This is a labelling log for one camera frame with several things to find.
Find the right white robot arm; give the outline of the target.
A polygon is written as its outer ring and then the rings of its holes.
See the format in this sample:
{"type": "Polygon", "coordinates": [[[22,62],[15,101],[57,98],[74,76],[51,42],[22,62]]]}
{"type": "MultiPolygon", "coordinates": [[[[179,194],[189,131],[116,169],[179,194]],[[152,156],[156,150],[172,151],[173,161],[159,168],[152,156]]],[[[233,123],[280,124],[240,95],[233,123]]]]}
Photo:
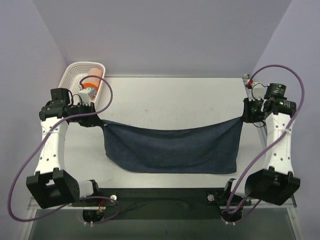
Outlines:
{"type": "Polygon", "coordinates": [[[258,199],[281,206],[300,187],[294,176],[291,159],[291,138],[297,105],[285,97],[286,86],[252,83],[246,86],[250,94],[244,99],[241,120],[264,123],[267,129],[266,148],[247,166],[233,187],[222,191],[224,203],[233,205],[240,199],[237,190],[245,180],[244,198],[258,199]]]}

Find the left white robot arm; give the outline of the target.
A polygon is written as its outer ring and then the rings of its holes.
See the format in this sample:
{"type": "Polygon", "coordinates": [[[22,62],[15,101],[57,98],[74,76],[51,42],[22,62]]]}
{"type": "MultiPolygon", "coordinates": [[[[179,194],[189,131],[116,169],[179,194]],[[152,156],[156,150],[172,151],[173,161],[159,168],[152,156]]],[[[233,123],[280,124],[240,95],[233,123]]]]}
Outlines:
{"type": "Polygon", "coordinates": [[[102,126],[95,114],[92,97],[97,93],[93,87],[81,89],[74,103],[67,88],[51,89],[51,100],[39,112],[42,129],[40,156],[34,175],[27,177],[26,186],[33,198],[43,209],[78,202],[81,198],[90,206],[101,201],[99,186],[93,179],[78,182],[65,170],[65,138],[70,123],[82,127],[102,126]]]}

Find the dark blue towel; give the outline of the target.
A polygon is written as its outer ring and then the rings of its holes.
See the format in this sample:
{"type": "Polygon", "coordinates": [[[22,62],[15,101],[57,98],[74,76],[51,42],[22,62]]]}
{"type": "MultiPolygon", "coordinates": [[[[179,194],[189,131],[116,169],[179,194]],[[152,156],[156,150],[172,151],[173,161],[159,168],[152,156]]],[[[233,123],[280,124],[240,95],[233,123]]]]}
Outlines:
{"type": "Polygon", "coordinates": [[[106,156],[120,168],[149,174],[218,174],[237,171],[243,121],[181,130],[155,130],[103,121],[106,156]]]}

